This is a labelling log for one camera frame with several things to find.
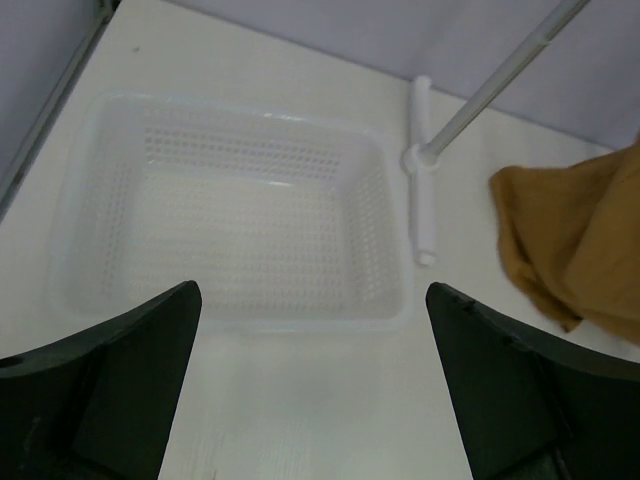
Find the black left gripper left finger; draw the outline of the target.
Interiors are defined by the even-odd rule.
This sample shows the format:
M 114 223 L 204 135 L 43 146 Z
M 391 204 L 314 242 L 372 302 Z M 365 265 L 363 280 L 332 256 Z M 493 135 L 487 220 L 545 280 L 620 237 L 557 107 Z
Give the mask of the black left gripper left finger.
M 1 361 L 4 479 L 155 479 L 202 308 L 195 281 Z

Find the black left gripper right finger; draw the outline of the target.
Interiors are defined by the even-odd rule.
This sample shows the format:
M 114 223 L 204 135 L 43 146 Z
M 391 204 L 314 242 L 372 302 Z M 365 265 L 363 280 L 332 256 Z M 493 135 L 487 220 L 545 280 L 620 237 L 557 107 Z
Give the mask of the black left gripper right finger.
M 636 479 L 639 365 L 433 283 L 425 297 L 476 479 Z

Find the brown tank top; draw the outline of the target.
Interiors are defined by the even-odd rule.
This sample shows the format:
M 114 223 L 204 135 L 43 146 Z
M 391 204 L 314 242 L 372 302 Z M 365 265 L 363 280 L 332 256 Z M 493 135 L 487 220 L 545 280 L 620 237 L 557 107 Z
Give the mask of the brown tank top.
M 566 332 L 590 322 L 639 341 L 639 145 L 489 180 L 512 284 Z

